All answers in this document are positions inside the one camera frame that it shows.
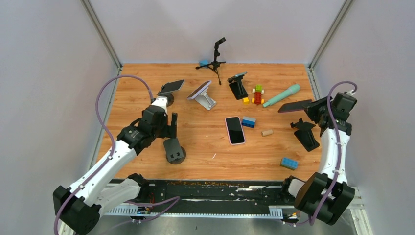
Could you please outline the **light blue duplo brick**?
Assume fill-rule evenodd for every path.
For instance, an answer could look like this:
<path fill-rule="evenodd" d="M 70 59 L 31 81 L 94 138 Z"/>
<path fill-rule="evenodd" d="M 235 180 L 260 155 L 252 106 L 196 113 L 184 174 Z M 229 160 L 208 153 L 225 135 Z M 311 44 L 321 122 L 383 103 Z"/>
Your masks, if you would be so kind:
<path fill-rule="evenodd" d="M 280 161 L 280 166 L 290 169 L 290 170 L 296 170 L 298 168 L 298 162 L 286 157 L 283 157 Z"/>

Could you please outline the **teal small block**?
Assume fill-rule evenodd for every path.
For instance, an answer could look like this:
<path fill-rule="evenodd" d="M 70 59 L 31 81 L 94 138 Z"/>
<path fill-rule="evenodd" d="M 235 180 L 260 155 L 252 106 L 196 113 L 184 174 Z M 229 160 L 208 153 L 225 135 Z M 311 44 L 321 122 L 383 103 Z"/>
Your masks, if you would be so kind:
<path fill-rule="evenodd" d="M 209 64 L 210 62 L 209 62 L 209 60 L 207 60 L 207 59 L 203 59 L 203 60 L 200 60 L 199 61 L 199 66 L 204 66 L 204 65 L 207 65 L 207 64 Z"/>

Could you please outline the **blue grey duplo brick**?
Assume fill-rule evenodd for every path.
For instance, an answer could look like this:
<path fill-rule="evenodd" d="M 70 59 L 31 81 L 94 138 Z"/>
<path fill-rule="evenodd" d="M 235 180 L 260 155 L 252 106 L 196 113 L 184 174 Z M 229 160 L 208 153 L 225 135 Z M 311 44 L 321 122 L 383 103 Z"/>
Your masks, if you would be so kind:
<path fill-rule="evenodd" d="M 241 125 L 249 128 L 254 128 L 256 125 L 256 119 L 253 117 L 243 116 Z"/>

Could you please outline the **dark round-base phone stand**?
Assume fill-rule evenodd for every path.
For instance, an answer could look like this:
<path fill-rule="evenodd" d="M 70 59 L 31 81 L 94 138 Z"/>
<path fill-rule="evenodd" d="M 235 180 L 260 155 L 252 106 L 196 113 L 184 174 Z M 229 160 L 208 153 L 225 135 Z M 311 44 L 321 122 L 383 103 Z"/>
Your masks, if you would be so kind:
<path fill-rule="evenodd" d="M 172 93 L 164 94 L 163 96 L 167 98 L 167 105 L 166 105 L 167 107 L 171 106 L 174 103 L 175 98 Z"/>

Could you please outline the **blue phone on black stand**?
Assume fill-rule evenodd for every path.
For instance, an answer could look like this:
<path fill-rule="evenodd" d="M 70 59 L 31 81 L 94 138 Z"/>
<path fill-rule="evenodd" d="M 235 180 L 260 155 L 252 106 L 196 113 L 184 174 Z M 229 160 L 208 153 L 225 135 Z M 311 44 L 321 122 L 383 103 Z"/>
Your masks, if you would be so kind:
<path fill-rule="evenodd" d="M 231 78 L 228 78 L 227 81 L 229 83 L 232 83 L 232 82 L 235 82 L 235 81 L 242 80 L 243 76 L 246 75 L 246 74 L 247 74 L 247 72 L 236 74 L 236 75 L 232 76 Z"/>

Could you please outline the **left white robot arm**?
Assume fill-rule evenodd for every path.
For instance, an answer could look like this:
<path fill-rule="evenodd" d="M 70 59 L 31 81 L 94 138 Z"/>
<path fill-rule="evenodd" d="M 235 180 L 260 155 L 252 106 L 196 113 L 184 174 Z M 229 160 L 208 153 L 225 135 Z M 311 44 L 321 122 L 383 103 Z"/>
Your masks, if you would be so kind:
<path fill-rule="evenodd" d="M 59 186 L 53 192 L 55 209 L 54 233 L 58 234 L 60 221 L 78 235 L 88 234 L 103 214 L 128 200 L 145 202 L 150 196 L 149 187 L 140 174 L 132 174 L 121 184 L 106 189 L 106 185 L 131 160 L 157 139 L 173 141 L 178 148 L 179 159 L 185 157 L 177 139 L 178 114 L 172 113 L 168 122 L 165 105 L 152 104 L 142 111 L 142 116 L 124 127 L 116 138 L 110 137 L 112 146 L 108 152 L 80 179 L 68 188 Z"/>

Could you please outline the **red green toy brick car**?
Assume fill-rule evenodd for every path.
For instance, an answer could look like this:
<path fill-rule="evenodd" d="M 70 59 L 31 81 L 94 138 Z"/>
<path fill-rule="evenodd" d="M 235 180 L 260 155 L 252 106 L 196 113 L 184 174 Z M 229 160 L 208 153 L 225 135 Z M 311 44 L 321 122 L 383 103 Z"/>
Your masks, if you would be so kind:
<path fill-rule="evenodd" d="M 264 104 L 264 99 L 262 98 L 262 95 L 264 94 L 264 89 L 262 85 L 256 85 L 255 88 L 252 88 L 253 98 L 251 99 L 251 103 L 256 105 L 262 105 Z"/>

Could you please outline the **black phone stand rear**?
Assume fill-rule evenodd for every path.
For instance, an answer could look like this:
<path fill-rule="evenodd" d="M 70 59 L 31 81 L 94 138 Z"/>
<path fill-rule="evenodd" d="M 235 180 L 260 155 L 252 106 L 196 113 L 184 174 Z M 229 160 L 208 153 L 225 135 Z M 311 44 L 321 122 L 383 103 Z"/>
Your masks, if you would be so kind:
<path fill-rule="evenodd" d="M 242 84 L 242 80 L 229 81 L 229 87 L 236 100 L 248 97 L 248 93 Z"/>

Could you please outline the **lavender phone on white stand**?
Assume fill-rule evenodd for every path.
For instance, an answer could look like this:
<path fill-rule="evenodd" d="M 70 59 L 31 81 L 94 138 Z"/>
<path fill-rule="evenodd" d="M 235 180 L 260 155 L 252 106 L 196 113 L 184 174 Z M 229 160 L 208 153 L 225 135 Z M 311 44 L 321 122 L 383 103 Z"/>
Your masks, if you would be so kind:
<path fill-rule="evenodd" d="M 195 99 L 197 96 L 201 95 L 203 92 L 207 91 L 210 84 L 212 83 L 211 80 L 204 82 L 200 85 L 197 89 L 195 89 L 188 97 L 187 100 Z"/>

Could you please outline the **grey round-base phone stand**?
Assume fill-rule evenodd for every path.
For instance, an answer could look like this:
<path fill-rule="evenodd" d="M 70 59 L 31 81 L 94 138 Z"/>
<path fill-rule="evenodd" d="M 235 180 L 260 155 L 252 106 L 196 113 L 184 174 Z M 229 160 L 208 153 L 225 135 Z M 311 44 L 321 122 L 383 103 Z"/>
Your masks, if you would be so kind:
<path fill-rule="evenodd" d="M 166 159 L 170 164 L 178 165 L 181 164 L 186 158 L 186 151 L 180 145 L 178 138 L 167 139 L 163 142 Z"/>

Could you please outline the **black mini tripod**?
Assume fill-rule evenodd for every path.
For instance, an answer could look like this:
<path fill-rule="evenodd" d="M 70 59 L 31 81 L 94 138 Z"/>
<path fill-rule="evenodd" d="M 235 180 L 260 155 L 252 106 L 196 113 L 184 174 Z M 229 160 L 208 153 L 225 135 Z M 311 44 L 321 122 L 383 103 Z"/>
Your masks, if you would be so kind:
<path fill-rule="evenodd" d="M 217 58 L 221 55 L 220 52 L 219 52 L 219 46 L 222 43 L 224 43 L 225 41 L 226 41 L 226 38 L 223 37 L 220 40 L 218 40 L 218 41 L 215 42 L 215 44 L 214 44 L 214 58 L 213 58 L 213 61 L 211 61 L 208 64 L 203 64 L 203 65 L 199 64 L 199 66 L 196 66 L 195 67 L 196 70 L 198 70 L 200 68 L 209 68 L 210 70 L 212 70 L 217 75 L 217 77 L 218 77 L 218 83 L 219 83 L 219 85 L 222 85 L 222 82 L 221 82 L 221 79 L 220 79 L 220 75 L 219 75 L 218 68 L 220 67 L 221 64 L 225 64 L 226 61 L 219 62 L 217 60 Z"/>

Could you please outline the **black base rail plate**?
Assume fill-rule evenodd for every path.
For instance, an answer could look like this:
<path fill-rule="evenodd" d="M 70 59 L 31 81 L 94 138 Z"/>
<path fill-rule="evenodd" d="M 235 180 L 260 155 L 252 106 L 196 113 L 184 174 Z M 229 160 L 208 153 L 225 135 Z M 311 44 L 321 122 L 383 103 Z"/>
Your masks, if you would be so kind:
<path fill-rule="evenodd" d="M 281 181 L 150 180 L 136 203 L 150 203 L 150 212 L 167 215 L 283 215 L 299 212 L 294 198 L 282 193 Z"/>

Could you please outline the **teal cylinder toy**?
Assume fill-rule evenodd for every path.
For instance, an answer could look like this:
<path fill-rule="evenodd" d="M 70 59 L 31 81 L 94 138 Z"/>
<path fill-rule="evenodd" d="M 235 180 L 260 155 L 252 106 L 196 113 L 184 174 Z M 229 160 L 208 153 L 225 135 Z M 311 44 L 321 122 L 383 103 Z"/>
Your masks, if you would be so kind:
<path fill-rule="evenodd" d="M 266 108 L 268 106 L 272 106 L 275 103 L 283 100 L 284 98 L 287 98 L 288 96 L 297 93 L 299 90 L 300 90 L 300 85 L 294 84 L 294 85 L 290 86 L 289 88 L 287 88 L 286 90 L 284 90 L 283 92 L 277 94 L 276 96 L 274 96 L 271 99 L 269 99 L 268 101 L 266 101 L 262 106 L 263 106 L 263 108 Z"/>

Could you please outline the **white folding phone stand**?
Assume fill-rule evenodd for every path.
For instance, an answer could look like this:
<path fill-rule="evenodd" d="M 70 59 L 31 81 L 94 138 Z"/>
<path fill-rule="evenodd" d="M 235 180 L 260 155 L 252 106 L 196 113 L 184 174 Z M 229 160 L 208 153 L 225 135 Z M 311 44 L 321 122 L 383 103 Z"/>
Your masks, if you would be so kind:
<path fill-rule="evenodd" d="M 207 110 L 211 110 L 216 106 L 217 102 L 213 100 L 207 92 L 200 93 L 195 97 L 195 100 Z"/>

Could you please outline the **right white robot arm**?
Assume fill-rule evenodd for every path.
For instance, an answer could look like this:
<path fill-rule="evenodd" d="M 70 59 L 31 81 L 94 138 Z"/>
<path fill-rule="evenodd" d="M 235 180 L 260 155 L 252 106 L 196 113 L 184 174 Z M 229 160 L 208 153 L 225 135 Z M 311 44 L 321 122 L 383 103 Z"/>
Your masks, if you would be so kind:
<path fill-rule="evenodd" d="M 299 120 L 291 127 L 303 131 L 313 138 L 311 129 L 320 127 L 322 158 L 319 171 L 307 181 L 289 176 L 279 191 L 281 201 L 294 205 L 295 209 L 316 218 L 328 225 L 334 225 L 355 195 L 348 186 L 345 160 L 346 147 L 350 139 L 352 125 L 347 122 L 350 111 L 357 99 L 344 92 L 335 97 L 324 97 L 303 105 L 311 122 Z"/>

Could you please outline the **pink case smartphone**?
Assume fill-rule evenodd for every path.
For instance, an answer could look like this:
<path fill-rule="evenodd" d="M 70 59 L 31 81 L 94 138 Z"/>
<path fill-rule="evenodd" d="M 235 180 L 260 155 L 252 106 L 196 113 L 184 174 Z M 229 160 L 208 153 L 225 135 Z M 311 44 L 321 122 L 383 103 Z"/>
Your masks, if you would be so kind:
<path fill-rule="evenodd" d="M 244 144 L 246 142 L 239 117 L 227 117 L 225 118 L 225 124 L 231 145 Z"/>

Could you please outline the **purple dark smartphone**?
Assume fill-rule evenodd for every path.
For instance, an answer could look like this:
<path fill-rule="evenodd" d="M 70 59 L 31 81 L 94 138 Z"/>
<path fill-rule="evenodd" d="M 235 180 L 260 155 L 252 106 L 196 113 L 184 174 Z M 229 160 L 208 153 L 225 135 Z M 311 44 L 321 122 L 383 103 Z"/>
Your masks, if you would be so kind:
<path fill-rule="evenodd" d="M 278 113 L 302 111 L 304 110 L 305 106 L 307 106 L 311 102 L 312 100 L 308 99 L 308 100 L 285 103 L 280 107 L 280 109 L 278 110 Z"/>

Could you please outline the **black phone stand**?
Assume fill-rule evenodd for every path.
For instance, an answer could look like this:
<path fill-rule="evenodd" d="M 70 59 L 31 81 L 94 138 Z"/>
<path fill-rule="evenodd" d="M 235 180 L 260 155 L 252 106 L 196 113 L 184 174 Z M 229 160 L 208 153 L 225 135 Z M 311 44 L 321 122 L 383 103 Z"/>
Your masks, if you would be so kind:
<path fill-rule="evenodd" d="M 312 131 L 312 129 L 315 127 L 314 124 L 310 122 L 304 122 L 302 118 L 300 118 L 296 123 L 291 122 L 290 126 L 291 128 L 297 128 L 297 131 L 294 132 L 294 135 L 307 152 L 310 152 L 320 146 L 320 144 L 315 139 Z"/>
<path fill-rule="evenodd" d="M 242 80 L 229 81 L 229 87 L 236 100 L 248 97 L 248 93 L 242 84 Z"/>

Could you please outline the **grey phone on round stand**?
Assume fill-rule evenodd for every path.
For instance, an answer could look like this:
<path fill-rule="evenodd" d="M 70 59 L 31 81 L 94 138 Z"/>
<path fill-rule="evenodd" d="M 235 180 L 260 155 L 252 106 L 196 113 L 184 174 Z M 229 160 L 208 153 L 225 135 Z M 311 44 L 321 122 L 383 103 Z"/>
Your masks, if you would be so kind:
<path fill-rule="evenodd" d="M 159 92 L 159 96 L 166 96 L 173 92 L 179 91 L 184 84 L 184 79 L 174 81 L 174 82 L 168 82 L 164 84 Z"/>

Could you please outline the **wooden cylinder peg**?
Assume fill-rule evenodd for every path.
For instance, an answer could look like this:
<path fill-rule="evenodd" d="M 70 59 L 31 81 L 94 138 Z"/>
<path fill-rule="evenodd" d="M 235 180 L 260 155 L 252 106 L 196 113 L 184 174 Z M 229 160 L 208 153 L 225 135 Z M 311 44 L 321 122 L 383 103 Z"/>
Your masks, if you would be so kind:
<path fill-rule="evenodd" d="M 272 129 L 269 129 L 269 130 L 262 131 L 261 132 L 261 135 L 263 137 L 266 137 L 266 136 L 272 135 L 273 133 L 274 133 L 273 130 Z"/>

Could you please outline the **black phone stand right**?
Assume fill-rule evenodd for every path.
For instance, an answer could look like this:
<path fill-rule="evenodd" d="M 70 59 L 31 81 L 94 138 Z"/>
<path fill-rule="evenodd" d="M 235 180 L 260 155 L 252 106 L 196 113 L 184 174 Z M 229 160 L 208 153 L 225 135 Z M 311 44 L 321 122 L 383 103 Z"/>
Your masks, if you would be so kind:
<path fill-rule="evenodd" d="M 294 132 L 294 135 L 307 152 L 310 152 L 320 146 L 320 144 L 315 139 L 312 131 L 312 129 L 315 127 L 314 124 L 310 122 L 304 122 L 302 118 L 300 118 L 296 123 L 291 122 L 290 126 L 291 128 L 297 128 L 297 131 Z"/>

